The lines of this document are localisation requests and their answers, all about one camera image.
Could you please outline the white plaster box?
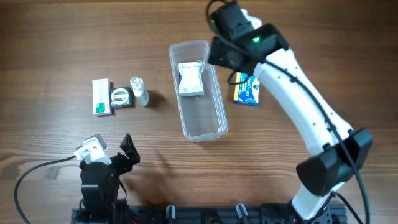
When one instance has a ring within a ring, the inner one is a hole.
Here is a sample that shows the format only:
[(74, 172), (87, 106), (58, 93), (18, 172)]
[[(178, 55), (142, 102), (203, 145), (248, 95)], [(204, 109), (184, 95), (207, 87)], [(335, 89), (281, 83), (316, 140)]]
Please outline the white plaster box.
[(201, 96), (204, 95), (202, 72), (203, 61), (180, 63), (178, 65), (180, 96)]

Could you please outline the blue cough drops box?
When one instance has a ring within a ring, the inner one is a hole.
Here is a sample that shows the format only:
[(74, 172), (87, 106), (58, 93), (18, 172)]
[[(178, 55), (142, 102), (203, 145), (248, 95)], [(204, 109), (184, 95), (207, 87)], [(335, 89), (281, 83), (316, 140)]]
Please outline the blue cough drops box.
[(233, 103), (239, 105), (257, 106), (259, 104), (260, 82), (254, 76), (242, 84), (236, 85), (234, 89)]

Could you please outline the white spray bottle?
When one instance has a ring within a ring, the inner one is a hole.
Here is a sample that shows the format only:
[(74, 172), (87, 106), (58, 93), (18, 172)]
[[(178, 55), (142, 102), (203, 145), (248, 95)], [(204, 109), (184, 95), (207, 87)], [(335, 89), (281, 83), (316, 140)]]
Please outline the white spray bottle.
[(140, 77), (134, 76), (130, 79), (133, 94), (136, 100), (142, 105), (147, 106), (149, 104), (149, 92), (146, 90), (144, 81)]

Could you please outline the clear plastic container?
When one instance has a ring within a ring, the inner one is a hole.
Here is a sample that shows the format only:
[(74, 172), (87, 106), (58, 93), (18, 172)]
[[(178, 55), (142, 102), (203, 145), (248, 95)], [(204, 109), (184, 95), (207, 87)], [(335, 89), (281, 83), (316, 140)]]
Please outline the clear plastic container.
[(169, 47), (169, 57), (185, 138), (190, 142), (220, 138), (228, 131), (228, 119), (215, 67), (207, 60), (206, 40)]

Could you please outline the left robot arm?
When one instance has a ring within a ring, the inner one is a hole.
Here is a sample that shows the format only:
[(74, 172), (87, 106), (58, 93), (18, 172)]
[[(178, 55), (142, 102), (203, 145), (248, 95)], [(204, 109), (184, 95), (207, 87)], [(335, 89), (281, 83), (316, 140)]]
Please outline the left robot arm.
[(113, 222), (117, 212), (120, 176), (132, 171), (140, 163), (140, 155), (132, 138), (126, 134), (120, 148), (123, 153), (108, 157), (106, 143), (100, 134), (83, 141), (74, 155), (80, 161), (81, 192), (88, 214), (96, 220)]

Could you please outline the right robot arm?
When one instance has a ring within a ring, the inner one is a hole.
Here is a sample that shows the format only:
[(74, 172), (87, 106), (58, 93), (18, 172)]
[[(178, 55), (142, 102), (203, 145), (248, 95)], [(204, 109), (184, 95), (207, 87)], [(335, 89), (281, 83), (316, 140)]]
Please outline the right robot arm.
[(237, 1), (221, 1), (215, 10), (207, 7), (205, 18), (214, 32), (208, 62), (257, 78), (294, 123), (310, 153), (296, 167), (301, 186), (290, 203), (296, 219), (314, 222), (339, 188), (356, 179), (364, 222), (369, 223), (369, 200), (359, 171), (373, 143), (371, 134), (355, 131), (324, 100), (274, 25), (256, 27)]

